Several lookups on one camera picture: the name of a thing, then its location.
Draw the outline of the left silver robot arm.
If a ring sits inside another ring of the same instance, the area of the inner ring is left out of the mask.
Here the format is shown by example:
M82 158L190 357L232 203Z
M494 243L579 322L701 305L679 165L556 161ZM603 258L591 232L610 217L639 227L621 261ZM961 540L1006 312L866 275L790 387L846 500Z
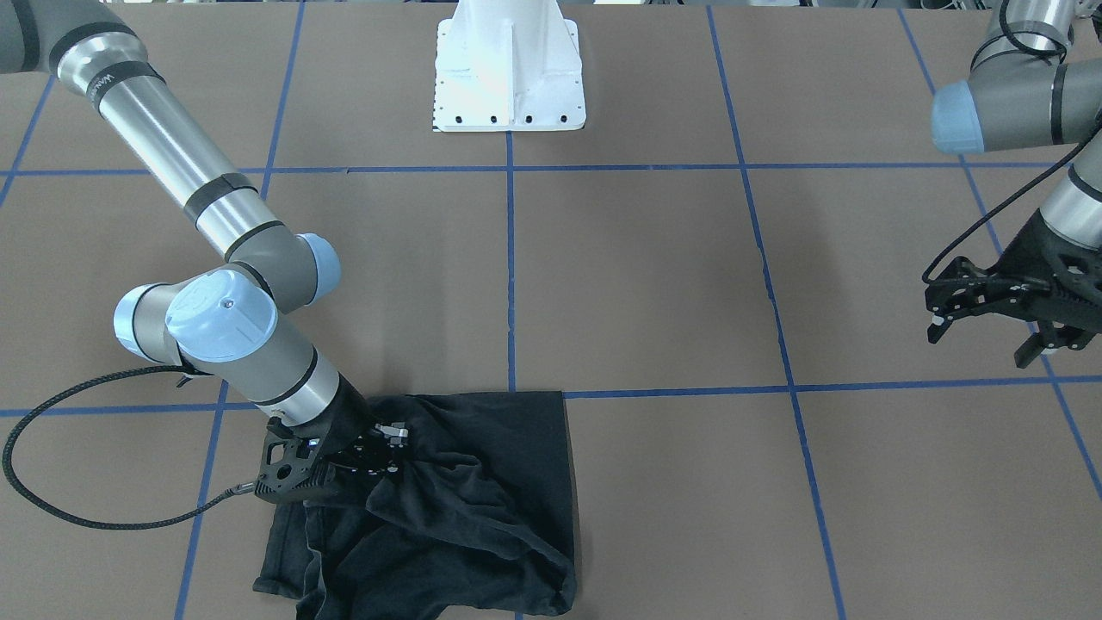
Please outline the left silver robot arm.
M1044 353L1081 350L1101 331L1099 59L1068 62L1072 23L1099 22L1098 1L994 1L969 75L940 88L932 141L951 156L1070 145L1039 174L1055 186L992 267L952 257L953 240L922 272L926 330L939 342L954 323L985 314L1035 323L1014 353L1026 369Z

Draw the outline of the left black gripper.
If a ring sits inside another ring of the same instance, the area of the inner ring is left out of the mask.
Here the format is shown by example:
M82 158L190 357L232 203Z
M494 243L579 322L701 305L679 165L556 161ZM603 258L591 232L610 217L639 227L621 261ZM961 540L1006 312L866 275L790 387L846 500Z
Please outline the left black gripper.
M1026 369L1042 353L1085 349L1101 333L1099 250L1067 242L1035 214L992 267L952 259L926 283L925 302L932 313L928 342L985 314L1035 323L1014 352L1016 368Z

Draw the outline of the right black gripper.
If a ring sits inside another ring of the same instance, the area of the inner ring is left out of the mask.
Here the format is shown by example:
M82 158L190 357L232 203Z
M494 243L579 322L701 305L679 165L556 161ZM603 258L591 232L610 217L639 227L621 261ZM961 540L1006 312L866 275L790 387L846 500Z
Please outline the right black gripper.
M342 377L318 417L298 426L269 418L253 494L271 504L323 501L361 479L396 474L410 439L406 421L379 417Z

